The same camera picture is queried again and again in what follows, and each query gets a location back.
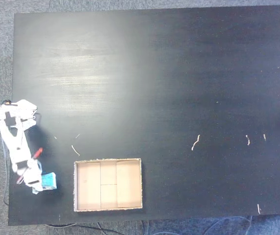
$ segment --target cardboard box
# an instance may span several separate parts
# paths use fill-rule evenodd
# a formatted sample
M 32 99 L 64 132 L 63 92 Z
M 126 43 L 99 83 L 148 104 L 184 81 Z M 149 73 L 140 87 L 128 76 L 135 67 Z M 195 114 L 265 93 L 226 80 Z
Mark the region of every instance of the cardboard box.
M 74 211 L 140 209 L 141 159 L 103 159 L 75 162 Z

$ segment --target white robotic arm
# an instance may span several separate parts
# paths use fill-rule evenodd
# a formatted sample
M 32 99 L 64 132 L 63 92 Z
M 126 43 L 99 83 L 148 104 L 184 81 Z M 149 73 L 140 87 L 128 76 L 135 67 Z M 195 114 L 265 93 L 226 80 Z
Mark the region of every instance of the white robotic arm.
M 25 130 L 36 125 L 34 114 L 37 107 L 26 101 L 7 102 L 0 106 L 0 133 L 9 149 L 12 170 L 32 188 L 33 193 L 43 191 L 42 169 L 38 161 L 31 156 Z

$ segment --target gray carpet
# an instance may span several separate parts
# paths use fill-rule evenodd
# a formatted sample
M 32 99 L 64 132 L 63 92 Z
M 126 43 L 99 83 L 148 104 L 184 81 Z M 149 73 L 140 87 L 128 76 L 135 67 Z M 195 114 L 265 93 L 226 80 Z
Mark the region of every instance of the gray carpet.
M 280 4 L 280 0 L 0 0 L 0 103 L 11 97 L 14 13 L 273 4 Z M 4 159 L 0 144 L 0 235 L 102 234 L 100 231 L 79 227 L 65 229 L 53 229 L 44 225 L 8 227 L 8 208 L 2 202 L 4 181 Z M 150 221 L 148 234 L 153 235 L 154 233 L 167 231 L 180 235 L 202 235 L 212 224 L 220 219 Z M 206 235 L 245 235 L 249 224 L 245 219 L 231 217 L 217 223 Z M 97 227 L 95 223 L 82 225 Z M 104 228 L 113 229 L 126 235 L 143 234 L 143 230 L 147 230 L 147 221 L 144 221 L 143 225 L 141 221 L 101 223 Z M 280 235 L 280 215 L 255 216 L 247 235 Z

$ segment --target black tabletop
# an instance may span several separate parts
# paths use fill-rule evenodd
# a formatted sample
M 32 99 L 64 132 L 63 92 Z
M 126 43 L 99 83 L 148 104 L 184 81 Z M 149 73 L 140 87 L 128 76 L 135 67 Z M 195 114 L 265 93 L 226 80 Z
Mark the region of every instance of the black tabletop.
M 12 99 L 58 189 L 11 172 L 10 225 L 280 213 L 280 6 L 14 22 Z M 74 212 L 74 161 L 102 158 L 142 159 L 143 209 Z

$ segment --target debris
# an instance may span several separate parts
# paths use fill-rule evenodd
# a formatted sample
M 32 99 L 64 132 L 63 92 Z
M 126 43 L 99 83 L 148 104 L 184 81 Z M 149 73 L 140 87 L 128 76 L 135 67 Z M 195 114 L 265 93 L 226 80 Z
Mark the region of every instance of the debris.
M 71 145 L 71 147 L 72 147 L 73 151 L 75 151 L 76 154 L 77 154 L 78 156 L 80 156 L 80 154 L 75 150 L 75 148 L 73 147 L 73 145 Z
M 259 208 L 259 204 L 257 205 L 257 212 L 258 214 L 261 214 L 261 209 Z
M 248 137 L 248 135 L 246 135 L 247 139 L 248 139 L 248 146 L 250 145 L 250 139 Z
M 194 144 L 193 144 L 193 146 L 192 146 L 192 148 L 191 148 L 192 151 L 193 151 L 193 148 L 194 148 L 194 146 L 196 145 L 196 143 L 199 142 L 199 140 L 200 140 L 200 135 L 198 135 L 197 141 L 194 142 Z

